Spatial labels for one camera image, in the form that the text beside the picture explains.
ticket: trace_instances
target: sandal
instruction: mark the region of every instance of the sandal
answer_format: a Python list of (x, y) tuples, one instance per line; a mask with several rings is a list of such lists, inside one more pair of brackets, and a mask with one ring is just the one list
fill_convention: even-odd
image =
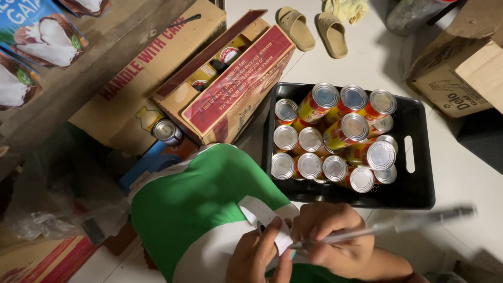
[(278, 25), (302, 51), (310, 51), (316, 41), (306, 25), (306, 16), (299, 11), (284, 6), (278, 13)]
[(330, 56), (341, 59), (348, 55), (348, 46), (344, 33), (346, 30), (341, 21), (329, 12), (318, 16), (318, 30)]

